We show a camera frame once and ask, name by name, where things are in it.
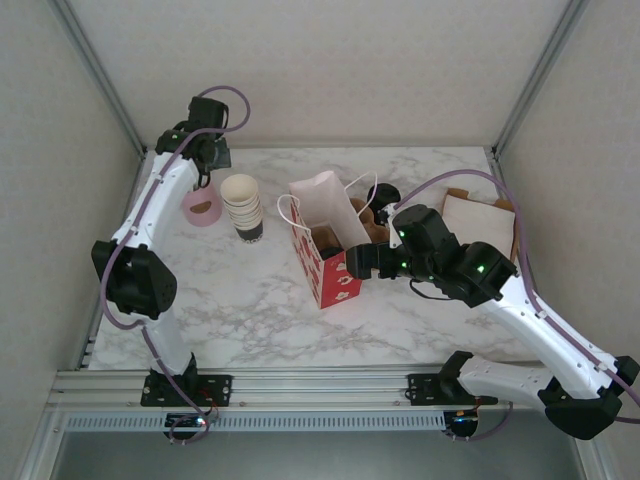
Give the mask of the stack of white napkins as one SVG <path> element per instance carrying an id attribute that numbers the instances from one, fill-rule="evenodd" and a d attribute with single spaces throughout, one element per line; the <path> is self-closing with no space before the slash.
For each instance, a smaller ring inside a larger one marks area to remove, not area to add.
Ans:
<path id="1" fill-rule="evenodd" d="M 515 222 L 513 212 L 447 195 L 442 218 L 460 244 L 485 242 L 506 257 L 511 257 Z"/>

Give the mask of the red white paper gift bag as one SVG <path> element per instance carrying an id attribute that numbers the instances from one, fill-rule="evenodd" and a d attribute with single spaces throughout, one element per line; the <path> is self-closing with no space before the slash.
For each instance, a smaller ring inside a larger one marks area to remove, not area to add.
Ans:
<path id="1" fill-rule="evenodd" d="M 362 282 L 346 267 L 346 251 L 370 241 L 355 209 L 349 185 L 329 170 L 289 184 L 289 192 L 276 201 L 280 217 L 289 225 L 294 252 L 317 306 L 324 309 L 359 295 Z M 324 259 L 312 231 L 323 227 L 332 234 L 333 248 L 340 251 Z"/>

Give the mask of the aluminium frame post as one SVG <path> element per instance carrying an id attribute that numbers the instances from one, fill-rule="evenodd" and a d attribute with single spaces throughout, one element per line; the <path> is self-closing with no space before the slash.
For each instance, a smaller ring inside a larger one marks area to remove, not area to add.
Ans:
<path id="1" fill-rule="evenodd" d="M 106 101 L 120 129 L 132 145 L 137 157 L 144 160 L 147 147 L 127 111 L 119 93 L 111 81 L 103 62 L 92 45 L 71 0 L 46 0 L 57 17 L 61 27 L 76 50 L 81 63 Z"/>
<path id="2" fill-rule="evenodd" d="M 515 138 L 589 3 L 590 0 L 567 0 L 497 139 L 491 146 L 493 158 L 497 162 L 500 161 L 509 144 Z"/>

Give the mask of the stack of black lids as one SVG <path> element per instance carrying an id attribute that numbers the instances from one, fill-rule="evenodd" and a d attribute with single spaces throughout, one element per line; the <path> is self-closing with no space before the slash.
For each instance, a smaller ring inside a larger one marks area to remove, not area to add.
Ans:
<path id="1" fill-rule="evenodd" d="M 378 183 L 369 189 L 367 201 L 369 208 L 374 214 L 384 209 L 391 203 L 397 203 L 401 200 L 399 190 L 389 183 Z"/>

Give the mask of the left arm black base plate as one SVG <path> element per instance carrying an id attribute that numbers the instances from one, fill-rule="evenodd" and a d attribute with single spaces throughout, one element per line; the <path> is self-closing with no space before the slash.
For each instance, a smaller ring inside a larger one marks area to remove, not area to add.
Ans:
<path id="1" fill-rule="evenodd" d="M 229 405 L 233 381 L 230 375 L 174 376 L 173 380 L 198 407 Z M 140 404 L 143 407 L 189 406 L 167 377 L 156 371 L 152 371 L 145 378 Z"/>

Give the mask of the aluminium side rail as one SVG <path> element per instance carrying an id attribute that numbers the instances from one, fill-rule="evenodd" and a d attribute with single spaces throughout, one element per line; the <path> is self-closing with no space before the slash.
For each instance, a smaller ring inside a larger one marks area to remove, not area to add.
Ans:
<path id="1" fill-rule="evenodd" d="M 529 246 L 526 232 L 526 224 L 524 222 L 524 214 L 522 207 L 517 199 L 517 195 L 513 188 L 509 185 L 502 166 L 500 157 L 494 152 L 492 147 L 485 149 L 485 156 L 491 171 L 492 176 L 501 184 L 497 186 L 496 190 L 499 192 L 500 197 L 507 198 L 514 208 L 515 212 L 515 230 L 517 239 L 517 256 L 519 260 L 520 270 L 522 272 L 523 281 L 525 283 L 525 289 L 531 290 L 537 294 L 535 277 L 531 269 L 531 262 L 529 259 Z"/>
<path id="2" fill-rule="evenodd" d="M 122 221 L 124 221 L 127 218 L 127 216 L 129 215 L 129 212 L 131 211 L 133 205 L 135 204 L 136 198 L 138 196 L 138 185 L 141 181 L 141 177 L 143 176 L 146 161 L 150 155 L 151 155 L 150 150 L 146 148 L 144 150 L 144 154 L 139 158 L 139 164 L 135 172 L 133 183 L 126 200 L 123 213 L 121 215 Z M 75 371 L 87 369 L 88 366 L 90 365 L 94 344 L 99 332 L 101 318 L 102 318 L 102 308 L 100 305 L 100 295 L 97 295 L 90 318 L 89 318 L 88 329 L 84 337 L 83 343 L 81 345 L 80 353 L 78 355 L 78 358 L 74 367 Z"/>

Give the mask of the aluminium front rail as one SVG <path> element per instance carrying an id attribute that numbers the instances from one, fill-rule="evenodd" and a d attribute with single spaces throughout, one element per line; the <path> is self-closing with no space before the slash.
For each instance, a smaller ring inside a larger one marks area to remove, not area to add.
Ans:
<path id="1" fill-rule="evenodd" d="M 549 375 L 535 363 L 510 364 L 509 373 L 520 374 L 514 386 L 490 392 L 483 386 L 479 396 L 528 407 L 525 394 L 548 386 Z M 468 410 L 464 406 L 412 406 L 405 398 L 410 374 L 437 374 L 437 367 L 373 366 L 330 368 L 230 368 L 203 369 L 201 375 L 233 377 L 227 407 L 200 407 L 228 411 L 365 411 L 365 410 Z M 145 371 L 81 370 L 57 374 L 45 407 L 49 411 L 163 411 L 190 412 L 186 407 L 143 407 L 140 404 Z"/>

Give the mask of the stack of paper cups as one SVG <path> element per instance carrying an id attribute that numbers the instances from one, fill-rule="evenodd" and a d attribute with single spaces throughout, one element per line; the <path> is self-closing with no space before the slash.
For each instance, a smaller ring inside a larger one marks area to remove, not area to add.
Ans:
<path id="1" fill-rule="evenodd" d="M 255 243 L 263 236 L 263 210 L 257 181 L 246 174 L 226 178 L 220 194 L 230 221 L 245 243 Z"/>

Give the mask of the pink holder cup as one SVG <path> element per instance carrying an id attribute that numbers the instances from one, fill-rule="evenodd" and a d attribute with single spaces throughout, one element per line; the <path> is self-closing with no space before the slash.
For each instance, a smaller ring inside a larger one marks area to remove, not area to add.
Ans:
<path id="1" fill-rule="evenodd" d="M 181 207 L 187 222 L 195 227 L 211 226 L 222 215 L 221 200 L 213 182 L 187 193 Z"/>

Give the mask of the brown pulp cup carrier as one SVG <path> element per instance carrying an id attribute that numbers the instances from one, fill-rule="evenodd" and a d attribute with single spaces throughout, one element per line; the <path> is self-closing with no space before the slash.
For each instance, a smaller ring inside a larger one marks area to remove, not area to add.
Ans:
<path id="1" fill-rule="evenodd" d="M 362 224 L 374 222 L 374 213 L 365 201 L 351 197 L 350 202 Z"/>
<path id="2" fill-rule="evenodd" d="M 384 226 L 377 225 L 373 217 L 363 217 L 361 223 L 373 244 L 389 241 L 389 231 Z"/>

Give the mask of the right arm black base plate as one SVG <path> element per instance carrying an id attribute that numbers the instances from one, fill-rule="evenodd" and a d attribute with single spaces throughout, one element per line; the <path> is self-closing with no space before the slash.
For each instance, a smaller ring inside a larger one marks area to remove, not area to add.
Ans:
<path id="1" fill-rule="evenodd" d="M 497 405 L 491 396 L 474 396 L 462 388 L 457 380 L 441 380 L 438 374 L 410 374 L 405 398 L 412 406 L 464 406 L 471 408 Z"/>

